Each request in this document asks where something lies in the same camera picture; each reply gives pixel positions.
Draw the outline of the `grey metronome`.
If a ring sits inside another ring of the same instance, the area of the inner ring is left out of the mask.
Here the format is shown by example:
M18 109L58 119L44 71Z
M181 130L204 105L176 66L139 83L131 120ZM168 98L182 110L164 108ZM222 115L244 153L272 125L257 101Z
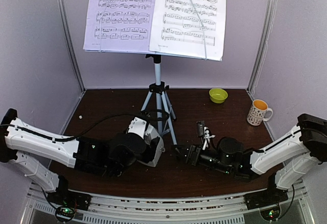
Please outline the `grey metronome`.
M156 128L149 125L144 133L144 141L147 145L146 151L138 162L149 167L156 167L161 154L165 152L163 139Z

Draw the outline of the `light blue music stand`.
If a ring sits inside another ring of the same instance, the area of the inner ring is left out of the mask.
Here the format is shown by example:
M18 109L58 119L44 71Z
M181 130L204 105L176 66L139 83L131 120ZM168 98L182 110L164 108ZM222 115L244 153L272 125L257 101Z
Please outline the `light blue music stand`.
M154 63L155 82L149 85L147 96L143 102L140 113L142 116L151 118L150 113L154 117L151 121L157 123L157 131L161 136L170 133L174 144L177 144L175 132L173 129L172 121L176 121L176 115L169 100L167 90L169 86L161 80L161 55L160 54L146 54L145 58L152 58ZM151 97L155 97L156 109L148 109Z

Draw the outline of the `white sheet music page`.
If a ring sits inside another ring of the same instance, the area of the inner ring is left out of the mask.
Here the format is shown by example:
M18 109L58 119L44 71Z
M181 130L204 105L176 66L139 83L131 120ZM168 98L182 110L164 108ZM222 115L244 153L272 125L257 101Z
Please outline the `white sheet music page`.
M149 50L221 61L227 0L155 0Z

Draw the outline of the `purple sheet music page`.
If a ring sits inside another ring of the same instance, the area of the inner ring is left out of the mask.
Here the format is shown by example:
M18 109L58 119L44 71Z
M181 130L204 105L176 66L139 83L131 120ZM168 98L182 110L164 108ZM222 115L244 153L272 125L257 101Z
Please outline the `purple sheet music page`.
M148 53L155 0L89 0L83 49Z

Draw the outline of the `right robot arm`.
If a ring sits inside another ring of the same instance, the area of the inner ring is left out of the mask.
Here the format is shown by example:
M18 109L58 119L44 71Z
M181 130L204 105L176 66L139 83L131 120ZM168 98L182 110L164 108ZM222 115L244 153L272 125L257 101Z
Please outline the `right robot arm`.
M289 160L285 168L269 177L268 189L262 193L262 200L270 205L312 168L326 162L326 120L309 114L297 120L288 133L261 149L245 149L231 137L213 144L213 134L198 123L202 143L174 145L173 150L186 164L202 165L246 182Z

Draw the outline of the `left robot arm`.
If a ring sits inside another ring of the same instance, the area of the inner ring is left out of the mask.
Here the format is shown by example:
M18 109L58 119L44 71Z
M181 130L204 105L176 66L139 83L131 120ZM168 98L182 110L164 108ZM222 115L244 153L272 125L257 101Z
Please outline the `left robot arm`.
M61 136L30 126L18 118L13 108L7 110L1 121L1 162L16 164L63 206L74 200L67 180L46 169L34 156L94 175L120 176L134 162L156 167L164 150L158 131L141 116L136 116L125 132L108 141L88 138L83 133Z

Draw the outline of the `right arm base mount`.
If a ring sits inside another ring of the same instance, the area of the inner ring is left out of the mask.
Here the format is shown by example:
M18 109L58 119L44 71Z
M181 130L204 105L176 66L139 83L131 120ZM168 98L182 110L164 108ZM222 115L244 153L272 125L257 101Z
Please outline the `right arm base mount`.
M286 192L272 193L266 190L248 193L244 195L245 204L248 210L267 207L288 200Z

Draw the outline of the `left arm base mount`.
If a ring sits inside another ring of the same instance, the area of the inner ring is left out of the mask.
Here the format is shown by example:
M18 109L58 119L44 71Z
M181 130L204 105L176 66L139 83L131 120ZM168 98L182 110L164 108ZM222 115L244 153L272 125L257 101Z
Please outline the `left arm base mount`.
M47 199L54 204L77 210L87 211L91 202L91 195L69 191L67 194L58 192L48 193Z

